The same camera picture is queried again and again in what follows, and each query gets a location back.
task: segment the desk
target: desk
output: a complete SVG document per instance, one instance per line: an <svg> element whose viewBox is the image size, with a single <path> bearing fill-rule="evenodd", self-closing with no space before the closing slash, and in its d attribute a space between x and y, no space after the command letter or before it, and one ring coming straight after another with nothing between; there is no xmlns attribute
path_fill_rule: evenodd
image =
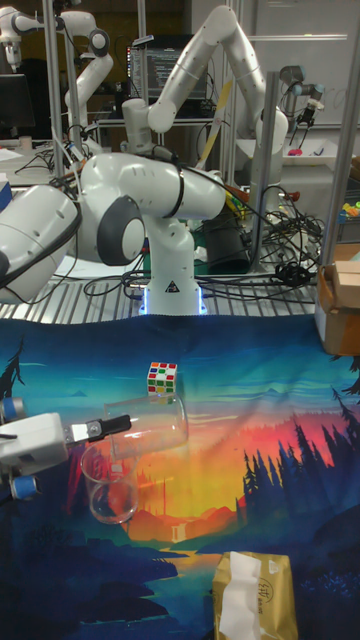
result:
<svg viewBox="0 0 360 640"><path fill-rule="evenodd" d="M0 172L6 173L11 187L31 187L34 184L48 184L54 175L46 169L45 165L43 168L31 167L19 173L15 172L21 169L32 158L35 158L37 153L49 148L51 148L50 143L49 145L33 149L30 153L23 153L19 147L16 147L15 151L19 153L21 157L0 162ZM42 162L39 161L38 163L34 160L33 164L42 164Z"/></svg>
<svg viewBox="0 0 360 640"><path fill-rule="evenodd" d="M104 402L144 395L160 357L178 364L190 424L187 445L139 461L124 526L90 515L81 448L39 474L36 500L1 508L4 638L210 638L229 550L290 556L300 638L358 637L358 395L340 404L332 390L358 371L323 352L312 317L2 320L0 335L0 374L24 336L13 394L32 415L98 417Z"/></svg>

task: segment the glass cup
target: glass cup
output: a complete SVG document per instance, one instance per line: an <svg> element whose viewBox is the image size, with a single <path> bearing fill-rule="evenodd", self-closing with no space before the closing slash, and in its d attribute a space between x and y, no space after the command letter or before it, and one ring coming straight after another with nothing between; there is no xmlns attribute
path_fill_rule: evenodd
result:
<svg viewBox="0 0 360 640"><path fill-rule="evenodd" d="M81 459L91 513L105 524L129 520L138 505L137 458L119 458L112 438L88 447Z"/></svg>
<svg viewBox="0 0 360 640"><path fill-rule="evenodd" d="M116 458L140 458L172 449L188 439L185 407L176 393L105 404L104 408L106 419L130 416L131 429L110 438Z"/></svg>

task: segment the cardboard box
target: cardboard box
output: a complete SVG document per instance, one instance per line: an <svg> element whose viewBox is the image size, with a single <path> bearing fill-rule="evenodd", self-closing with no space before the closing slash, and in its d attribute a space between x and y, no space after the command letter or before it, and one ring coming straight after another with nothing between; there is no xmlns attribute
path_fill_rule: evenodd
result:
<svg viewBox="0 0 360 640"><path fill-rule="evenodd" d="M315 323L322 345L331 355L360 355L360 309L339 308L334 290L335 267L320 267Z"/></svg>
<svg viewBox="0 0 360 640"><path fill-rule="evenodd" d="M360 309L360 262L338 260L334 269L336 306Z"/></svg>
<svg viewBox="0 0 360 640"><path fill-rule="evenodd" d="M357 169L356 167L354 167L354 165L351 165L350 178L353 178L354 180L358 180L360 182L360 168Z"/></svg>
<svg viewBox="0 0 360 640"><path fill-rule="evenodd" d="M355 167L355 169L360 169L360 156L355 156L351 160L351 164Z"/></svg>

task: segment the toy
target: toy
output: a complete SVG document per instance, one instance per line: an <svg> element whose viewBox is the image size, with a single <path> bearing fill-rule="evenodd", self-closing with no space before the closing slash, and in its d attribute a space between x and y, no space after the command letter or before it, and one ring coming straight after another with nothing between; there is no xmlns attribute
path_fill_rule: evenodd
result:
<svg viewBox="0 0 360 640"><path fill-rule="evenodd" d="M175 393L176 377L177 364L152 362L147 378L148 394Z"/></svg>

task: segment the laboratory equipment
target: laboratory equipment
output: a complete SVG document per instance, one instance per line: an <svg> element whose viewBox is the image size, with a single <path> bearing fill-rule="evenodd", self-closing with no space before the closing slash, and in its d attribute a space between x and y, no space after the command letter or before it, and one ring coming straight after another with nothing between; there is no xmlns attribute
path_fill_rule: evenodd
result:
<svg viewBox="0 0 360 640"><path fill-rule="evenodd" d="M8 486L13 499L31 498L39 490L34 474L67 460L72 447L96 443L81 463L90 508L104 522L123 522L137 506L137 459L187 439L186 410L176 394L108 404L104 419L69 425L57 413L28 418L21 398L5 398L0 402L0 486Z"/></svg>
<svg viewBox="0 0 360 640"><path fill-rule="evenodd" d="M76 80L77 101L79 108L79 123L83 128L88 125L86 104L90 96L100 86L113 66L113 59L109 54L110 40L108 34L96 26L96 21L91 13L84 11L63 11L59 16L54 16L56 30L65 36L67 45L74 36L84 36L89 40L90 62ZM16 73L21 64L21 39L34 31L44 30L44 20L41 17L31 16L17 11L14 7L0 9L0 43L5 47L8 63ZM89 54L83 54L83 58L89 58ZM75 71L71 68L73 60L67 53L68 76L75 79ZM71 91L65 95L65 103L68 107L69 127L73 124L73 110ZM101 147L96 145L97 153Z"/></svg>
<svg viewBox="0 0 360 640"><path fill-rule="evenodd" d="M26 416L21 398L0 402L0 486L11 499L29 499L38 492L33 475L68 458L68 449L131 429L130 416L63 425L59 414Z"/></svg>
<svg viewBox="0 0 360 640"><path fill-rule="evenodd" d="M288 86L281 102L285 103L283 112L289 122L289 133L292 133L290 145L294 140L296 132L300 125L305 124L305 132L302 141L299 144L301 149L303 142L309 132L309 129L315 123L315 117L318 111L324 109L324 105L320 102L321 96L325 91L322 84L304 84L306 72L301 65L288 65L280 71L280 80ZM296 104L300 96L308 96L304 109L295 117L297 113Z"/></svg>
<svg viewBox="0 0 360 640"><path fill-rule="evenodd" d="M105 405L106 419L129 414L131 430L114 437L117 458L164 451L185 444L188 420L185 406L177 394L157 394L127 402Z"/></svg>
<svg viewBox="0 0 360 640"><path fill-rule="evenodd" d="M144 294L144 312L198 315L203 311L201 290L194 278L194 240L179 219L210 220L218 215L225 202L224 185L217 172L183 167L170 152L164 151L157 157L151 129L159 133L170 129L177 111L219 43L244 94L256 131L251 193L256 191L265 82L235 13L223 5L211 12L185 47L155 104L148 107L141 99L123 103L128 153L102 153L86 162L77 202L69 202L67 223L62 221L61 230L65 234L62 242L55 233L57 225L52 226L51 238L46 238L47 230L43 229L45 217L41 213L41 200L51 187L42 187L41 192L40 187L34 187L11 204L11 216L7 209L1 214L2 301L23 302L32 297L27 287L32 295L35 287L38 291L41 289L50 271L49 260L44 260L51 256L54 272L68 249L67 232L72 231L73 235L78 232L79 257L115 266L130 264L139 255L145 227L151 250L151 280ZM276 109L270 184L279 181L287 126L286 116ZM53 191L47 195L47 211L49 216L56 217L52 198L54 203L55 197L62 198L62 206L66 208L67 196L64 193L55 196ZM20 238L25 208L26 220L32 223L32 229L30 239L22 238L19 251L14 244L14 229ZM34 230L38 233L35 242ZM27 242L31 244L30 255L25 246ZM169 290L170 283L175 283L176 288Z"/></svg>
<svg viewBox="0 0 360 640"><path fill-rule="evenodd" d="M93 444L81 458L90 511L104 524L126 522L138 505L137 458L119 458L111 440Z"/></svg>

